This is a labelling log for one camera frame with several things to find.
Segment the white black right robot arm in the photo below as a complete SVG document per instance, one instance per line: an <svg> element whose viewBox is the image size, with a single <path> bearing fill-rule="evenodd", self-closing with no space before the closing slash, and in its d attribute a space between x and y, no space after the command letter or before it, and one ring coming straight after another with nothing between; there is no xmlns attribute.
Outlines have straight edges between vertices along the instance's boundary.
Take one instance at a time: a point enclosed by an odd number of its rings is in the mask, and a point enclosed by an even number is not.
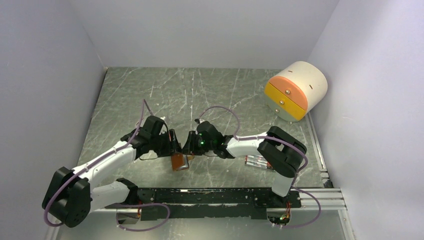
<svg viewBox="0 0 424 240"><path fill-rule="evenodd" d="M269 197L275 207L282 207L288 202L289 191L301 164L307 162L307 147L278 126L256 135L237 136L223 135L213 124L204 121L195 131L188 133L182 153L201 156L208 152L221 159L263 157L275 171Z"/></svg>

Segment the pack of coloured markers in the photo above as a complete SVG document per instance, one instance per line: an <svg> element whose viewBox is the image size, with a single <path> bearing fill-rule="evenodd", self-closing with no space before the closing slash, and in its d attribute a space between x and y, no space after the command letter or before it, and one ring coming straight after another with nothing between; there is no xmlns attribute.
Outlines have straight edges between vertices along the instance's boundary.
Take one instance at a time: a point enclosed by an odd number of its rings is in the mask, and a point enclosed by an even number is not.
<svg viewBox="0 0 424 240"><path fill-rule="evenodd" d="M261 169L274 170L274 168L265 158L258 155L246 155L244 159L244 163L246 165L261 168Z"/></svg>

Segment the brown leather card holder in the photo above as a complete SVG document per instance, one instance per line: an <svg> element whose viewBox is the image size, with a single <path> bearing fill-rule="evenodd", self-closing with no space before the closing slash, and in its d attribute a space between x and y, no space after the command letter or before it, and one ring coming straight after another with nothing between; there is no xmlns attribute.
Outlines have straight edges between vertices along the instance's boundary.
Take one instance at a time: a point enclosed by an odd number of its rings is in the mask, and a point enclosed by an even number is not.
<svg viewBox="0 0 424 240"><path fill-rule="evenodd" d="M171 167L174 172L190 168L188 156L182 153L175 153L170 157Z"/></svg>

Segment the round pastel drawer cabinet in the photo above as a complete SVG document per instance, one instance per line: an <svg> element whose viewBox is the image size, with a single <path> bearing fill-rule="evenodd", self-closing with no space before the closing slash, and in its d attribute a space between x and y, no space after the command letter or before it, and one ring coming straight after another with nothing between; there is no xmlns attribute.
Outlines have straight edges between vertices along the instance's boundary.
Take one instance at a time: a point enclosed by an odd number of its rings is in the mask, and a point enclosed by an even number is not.
<svg viewBox="0 0 424 240"><path fill-rule="evenodd" d="M326 95L328 81L314 65L296 61L271 77L265 87L266 104L281 119L298 122Z"/></svg>

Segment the aluminium frame rail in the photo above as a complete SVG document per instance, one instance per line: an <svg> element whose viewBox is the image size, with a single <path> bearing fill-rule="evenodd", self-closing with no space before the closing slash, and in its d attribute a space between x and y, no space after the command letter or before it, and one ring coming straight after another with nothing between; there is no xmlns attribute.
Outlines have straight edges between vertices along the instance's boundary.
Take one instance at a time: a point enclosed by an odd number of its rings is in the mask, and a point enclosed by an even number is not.
<svg viewBox="0 0 424 240"><path fill-rule="evenodd" d="M197 126L202 123L199 118L196 119ZM204 156L204 155L187 155L188 157L194 156ZM224 160L235 160L236 158L227 158ZM310 161L307 158L307 162L303 162L301 164L301 169L298 171L297 176L295 177L294 183L291 186L290 191L299 192L301 207L300 208L272 208L267 210L267 219L265 219L268 223L272 225L279 226L286 229L293 229L295 225L291 223L292 219L292 211L295 209L307 209L307 210L315 210L317 212L317 216L320 216L322 211L324 210L343 210L345 206L345 201L343 199L342 193L339 189L335 189L333 187L323 186L320 188L298 188L295 187L295 182L300 179L301 172L307 167ZM246 186L246 187L209 187L209 188L251 188L254 186ZM129 205L128 207L124 207L124 205L109 205L97 210L94 210L92 213L96 212L104 212L109 211L115 213L117 226L119 228L123 227L123 222L127 219L136 219L141 220L141 209L142 204ZM169 219L168 216L161 220L162 223L166 223Z"/></svg>

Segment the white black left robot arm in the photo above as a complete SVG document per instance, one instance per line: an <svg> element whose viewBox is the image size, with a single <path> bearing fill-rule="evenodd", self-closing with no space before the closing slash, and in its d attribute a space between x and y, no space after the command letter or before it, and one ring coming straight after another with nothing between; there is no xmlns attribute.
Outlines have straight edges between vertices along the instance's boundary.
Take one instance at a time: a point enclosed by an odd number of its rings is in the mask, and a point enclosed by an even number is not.
<svg viewBox="0 0 424 240"><path fill-rule="evenodd" d="M44 222L51 227L73 228L95 210L110 205L134 207L141 203L135 183L125 178L103 186L100 183L150 151L158 157L170 157L180 146L174 129L163 119L148 116L144 124L138 124L103 154L72 169L61 167L53 174L42 201Z"/></svg>

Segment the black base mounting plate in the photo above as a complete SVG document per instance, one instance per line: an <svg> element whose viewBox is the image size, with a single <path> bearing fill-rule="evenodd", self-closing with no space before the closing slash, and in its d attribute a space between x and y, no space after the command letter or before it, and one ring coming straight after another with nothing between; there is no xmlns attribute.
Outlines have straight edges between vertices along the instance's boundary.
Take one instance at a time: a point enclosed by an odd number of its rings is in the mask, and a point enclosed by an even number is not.
<svg viewBox="0 0 424 240"><path fill-rule="evenodd" d="M279 196L270 187L139 188L130 191L124 207L141 204L141 220L238 218L266 220L270 209L300 208L300 194Z"/></svg>

